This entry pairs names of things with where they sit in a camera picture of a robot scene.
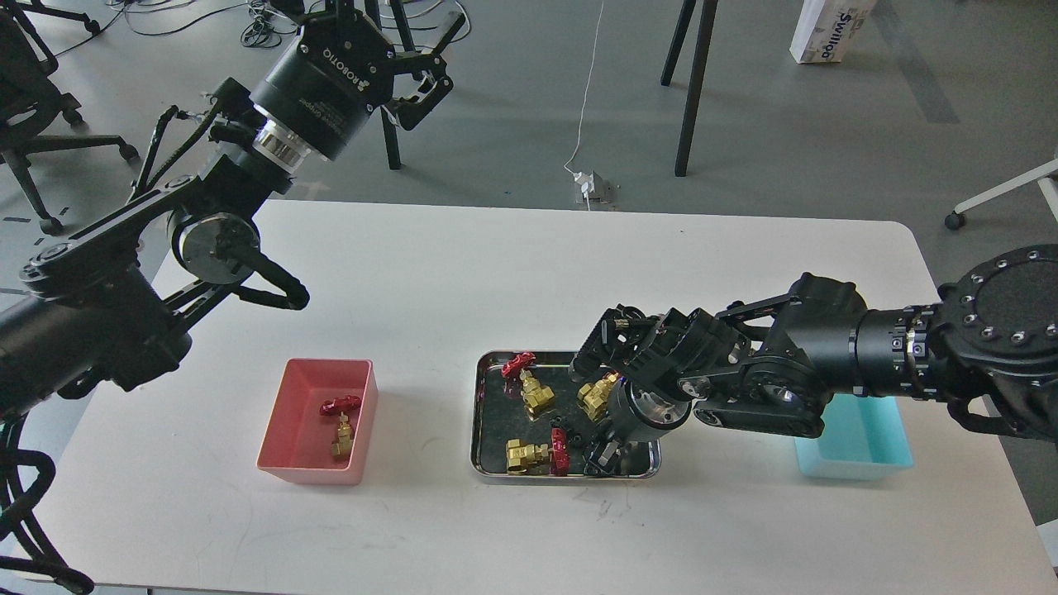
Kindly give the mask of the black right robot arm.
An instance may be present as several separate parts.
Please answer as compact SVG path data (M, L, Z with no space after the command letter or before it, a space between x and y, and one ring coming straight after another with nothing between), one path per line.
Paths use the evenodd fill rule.
M601 474L630 443L689 418L817 438L838 394L940 402L967 431L1056 441L1056 246L1030 245L938 288L938 302L870 309L853 283L804 274L718 315L605 311L568 366L618 374L585 452Z

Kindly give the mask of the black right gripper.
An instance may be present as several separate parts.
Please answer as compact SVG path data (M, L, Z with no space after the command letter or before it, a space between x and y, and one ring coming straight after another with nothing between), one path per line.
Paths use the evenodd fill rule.
M653 441L690 416L690 402L669 402L631 380L618 381L608 393L597 439L585 449L584 473L589 477L653 477ZM617 448L622 448L618 459Z

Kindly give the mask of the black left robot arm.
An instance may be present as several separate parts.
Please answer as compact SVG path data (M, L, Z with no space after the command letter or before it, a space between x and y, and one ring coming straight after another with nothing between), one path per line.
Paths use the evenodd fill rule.
M124 208L30 259L28 298L2 314L2 535L26 557L2 567L49 577L72 594L93 581L69 567L34 507L56 475L45 453L20 448L32 407L80 399L103 381L140 387L174 372L190 328L224 298L300 310L302 282L261 252L253 216L286 193L303 160L336 159L368 118L411 131L452 91L442 51L469 25L450 12L438 41L416 46L400 1L399 33L378 4L327 1L264 79L224 79L193 134L156 172L147 155Z

